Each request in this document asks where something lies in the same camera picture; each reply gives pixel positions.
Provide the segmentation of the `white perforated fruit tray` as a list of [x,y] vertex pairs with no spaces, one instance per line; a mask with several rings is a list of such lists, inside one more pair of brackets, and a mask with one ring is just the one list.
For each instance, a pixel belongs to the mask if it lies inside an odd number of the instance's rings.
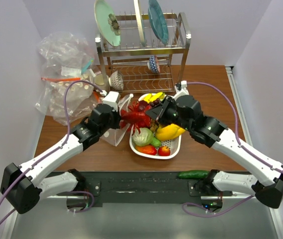
[[180,150],[184,129],[175,124],[161,126],[150,119],[146,111],[164,99],[165,94],[148,93],[128,106],[125,123],[129,124],[129,145],[132,151],[140,156],[152,159],[171,159]]

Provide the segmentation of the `purple grape bunch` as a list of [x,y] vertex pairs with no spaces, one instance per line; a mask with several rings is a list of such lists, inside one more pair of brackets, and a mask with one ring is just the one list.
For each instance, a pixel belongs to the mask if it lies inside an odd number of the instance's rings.
[[154,107],[154,106],[157,106],[157,105],[160,104],[160,103],[161,103],[161,100],[160,100],[159,98],[157,98],[156,100],[151,101],[151,102],[149,103],[149,105],[150,105],[151,107]]

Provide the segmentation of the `steel dish rack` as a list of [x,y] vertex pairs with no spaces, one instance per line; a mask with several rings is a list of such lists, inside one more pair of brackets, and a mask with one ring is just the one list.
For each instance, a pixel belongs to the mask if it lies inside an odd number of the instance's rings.
[[[117,16],[121,29],[121,43],[111,46],[98,32],[95,44],[99,66],[105,87],[111,87],[106,77],[115,71],[123,75],[123,93],[172,92],[175,83],[183,78],[183,73],[191,43],[191,32],[186,14],[164,14],[169,32],[169,41],[164,45],[154,34],[147,14],[143,14],[146,46],[140,43],[136,16]],[[152,73],[147,62],[152,55],[158,57],[160,73]]]

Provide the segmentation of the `grey patterned bowl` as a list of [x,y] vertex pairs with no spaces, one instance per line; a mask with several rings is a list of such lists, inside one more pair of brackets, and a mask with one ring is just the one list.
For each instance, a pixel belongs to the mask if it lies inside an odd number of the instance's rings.
[[123,75],[120,71],[115,71],[111,74],[109,78],[109,85],[110,87],[114,88],[115,90],[122,91],[124,88],[123,84]]

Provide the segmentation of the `small yellow banana bunch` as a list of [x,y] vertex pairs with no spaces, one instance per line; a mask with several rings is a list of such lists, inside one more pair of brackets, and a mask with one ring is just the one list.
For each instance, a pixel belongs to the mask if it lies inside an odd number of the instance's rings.
[[157,99],[162,100],[165,97],[165,93],[158,92],[158,93],[148,93],[141,97],[141,100],[144,100],[148,103],[153,102]]

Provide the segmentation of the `clear polka dot zip bag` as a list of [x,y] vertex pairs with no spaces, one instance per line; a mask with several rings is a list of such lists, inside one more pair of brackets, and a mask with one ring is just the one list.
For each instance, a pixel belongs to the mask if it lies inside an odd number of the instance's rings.
[[[121,98],[118,102],[119,111],[121,110],[128,111],[128,106],[133,97],[134,97],[133,94],[128,94],[124,96],[123,98]],[[120,129],[109,129],[103,134],[101,139],[109,143],[110,145],[118,146],[120,142],[122,141],[123,137],[125,136],[129,126],[130,124],[127,124],[125,127],[120,128]]]

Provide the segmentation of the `pile of clear plastic bags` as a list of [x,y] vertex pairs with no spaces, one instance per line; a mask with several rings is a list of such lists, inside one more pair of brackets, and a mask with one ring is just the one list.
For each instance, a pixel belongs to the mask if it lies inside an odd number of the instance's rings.
[[87,115],[100,103],[93,74],[95,55],[87,40],[69,32],[55,32],[38,44],[44,58],[41,80],[45,84],[35,107],[66,125]]

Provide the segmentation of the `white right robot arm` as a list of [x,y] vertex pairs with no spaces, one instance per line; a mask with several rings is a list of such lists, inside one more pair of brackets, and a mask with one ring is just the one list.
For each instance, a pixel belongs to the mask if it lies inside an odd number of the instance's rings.
[[207,116],[193,96],[177,99],[167,96],[146,115],[161,125],[175,124],[189,132],[198,143],[217,150],[248,170],[248,174],[211,170],[196,188],[214,196],[232,191],[256,197],[262,204],[277,209],[283,200],[283,163],[254,149],[224,123]]

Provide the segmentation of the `large yellow banana bunch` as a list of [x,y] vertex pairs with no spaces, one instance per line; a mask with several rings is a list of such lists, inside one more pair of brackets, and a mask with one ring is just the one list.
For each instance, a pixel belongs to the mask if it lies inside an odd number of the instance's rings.
[[185,129],[176,124],[170,124],[168,126],[160,125],[155,132],[155,137],[160,141],[167,141],[179,137],[185,131]]

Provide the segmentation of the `red plastic lobster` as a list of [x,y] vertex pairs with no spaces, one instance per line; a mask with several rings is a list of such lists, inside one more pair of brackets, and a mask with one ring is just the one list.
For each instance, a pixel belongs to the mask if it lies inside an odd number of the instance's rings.
[[151,118],[146,114],[147,110],[151,109],[150,105],[145,106],[142,111],[139,111],[140,104],[133,103],[132,105],[128,106],[129,111],[120,110],[121,120],[119,123],[120,128],[124,128],[127,124],[130,124],[128,130],[133,130],[133,134],[135,130],[140,133],[140,126],[139,123],[141,121],[144,122],[145,127],[150,127],[151,125]]

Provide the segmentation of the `cream ceramic cup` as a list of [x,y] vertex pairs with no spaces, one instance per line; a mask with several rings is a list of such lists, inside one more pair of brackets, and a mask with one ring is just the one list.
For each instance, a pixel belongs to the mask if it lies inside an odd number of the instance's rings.
[[96,85],[103,86],[104,85],[103,75],[102,74],[96,74],[94,76],[94,83]]

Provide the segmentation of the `small red apple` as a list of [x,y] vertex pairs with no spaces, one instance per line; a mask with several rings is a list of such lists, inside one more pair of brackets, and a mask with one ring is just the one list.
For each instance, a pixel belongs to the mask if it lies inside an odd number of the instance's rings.
[[171,150],[167,146],[161,146],[158,148],[157,154],[161,157],[166,157],[171,155]]

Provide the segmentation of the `orange red pepper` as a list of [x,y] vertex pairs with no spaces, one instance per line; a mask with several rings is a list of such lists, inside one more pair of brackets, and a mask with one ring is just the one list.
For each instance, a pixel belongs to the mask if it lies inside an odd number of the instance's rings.
[[146,145],[146,146],[135,146],[135,149],[143,154],[148,154],[148,155],[156,155],[157,150],[154,146],[152,145]]

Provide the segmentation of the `green cucumber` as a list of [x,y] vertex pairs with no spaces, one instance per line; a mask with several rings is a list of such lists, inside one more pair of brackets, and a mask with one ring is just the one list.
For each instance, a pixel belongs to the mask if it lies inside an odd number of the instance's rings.
[[177,177],[179,179],[203,179],[207,177],[209,171],[206,170],[189,170],[189,171],[182,171],[179,172]]

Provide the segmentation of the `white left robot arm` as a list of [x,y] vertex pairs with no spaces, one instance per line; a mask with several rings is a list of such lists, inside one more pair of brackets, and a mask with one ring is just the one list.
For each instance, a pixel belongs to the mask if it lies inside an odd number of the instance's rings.
[[98,104],[89,117],[70,130],[60,142],[20,166],[9,164],[3,172],[0,192],[19,214],[30,211],[47,197],[71,192],[80,195],[87,187],[84,176],[75,169],[49,177],[57,167],[99,141],[109,129],[119,127],[116,103]]

